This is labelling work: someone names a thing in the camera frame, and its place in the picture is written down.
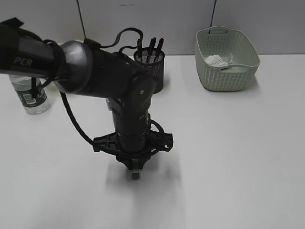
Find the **pen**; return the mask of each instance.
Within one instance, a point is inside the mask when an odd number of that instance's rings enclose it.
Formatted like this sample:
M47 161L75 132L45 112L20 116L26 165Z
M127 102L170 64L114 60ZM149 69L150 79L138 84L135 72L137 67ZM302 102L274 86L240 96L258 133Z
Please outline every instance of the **pen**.
M138 57L139 57L140 63L142 63L142 42L141 42L141 39L138 40Z
M158 62L158 59L159 59L159 56L160 56L160 53L161 53L161 50L162 50L163 42L164 42L164 39L161 38L159 40L156 55L155 55L154 60L153 60L154 63Z
M152 55L154 45L156 44L156 42L157 42L157 38L154 37L154 38L151 39L151 42L150 42L149 47L148 47L146 63L149 63L149 61L151 59L151 55Z

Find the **light green woven basket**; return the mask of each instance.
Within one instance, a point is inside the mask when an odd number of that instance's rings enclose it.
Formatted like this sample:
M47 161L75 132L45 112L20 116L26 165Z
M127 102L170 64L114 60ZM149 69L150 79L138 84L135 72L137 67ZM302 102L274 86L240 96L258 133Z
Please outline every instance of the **light green woven basket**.
M211 91L239 91L254 77L260 60L249 39L242 32L223 26L200 30L196 35L196 65L202 85ZM225 67L205 62L210 55L233 57Z

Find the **bottle label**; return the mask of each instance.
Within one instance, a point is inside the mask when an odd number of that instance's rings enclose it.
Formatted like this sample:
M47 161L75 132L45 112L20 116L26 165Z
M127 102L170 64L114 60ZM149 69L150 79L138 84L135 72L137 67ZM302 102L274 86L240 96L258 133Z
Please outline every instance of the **bottle label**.
M43 104L47 100L47 95L44 89L40 90L36 98L32 98L31 90L17 91L17 95L24 107L36 107Z

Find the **white paper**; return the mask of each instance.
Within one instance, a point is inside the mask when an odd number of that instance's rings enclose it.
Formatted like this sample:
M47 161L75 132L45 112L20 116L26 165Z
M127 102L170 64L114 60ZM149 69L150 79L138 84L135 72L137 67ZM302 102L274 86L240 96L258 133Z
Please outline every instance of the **white paper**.
M209 56L205 59L205 62L213 67L223 67L228 65L228 63L225 62L219 55Z

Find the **black mesh pen holder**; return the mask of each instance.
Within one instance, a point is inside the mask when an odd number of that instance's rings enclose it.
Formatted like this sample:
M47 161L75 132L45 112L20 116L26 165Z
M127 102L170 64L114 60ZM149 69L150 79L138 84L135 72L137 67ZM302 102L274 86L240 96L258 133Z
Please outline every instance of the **black mesh pen holder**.
M148 57L148 48L142 49L142 58L139 57L138 51L136 51L133 55L134 60L147 70L149 70L154 76L158 77L157 87L154 91L154 94L160 92L163 89L163 81L164 81L164 52L160 52L159 57L156 57L156 48L153 49L152 55Z

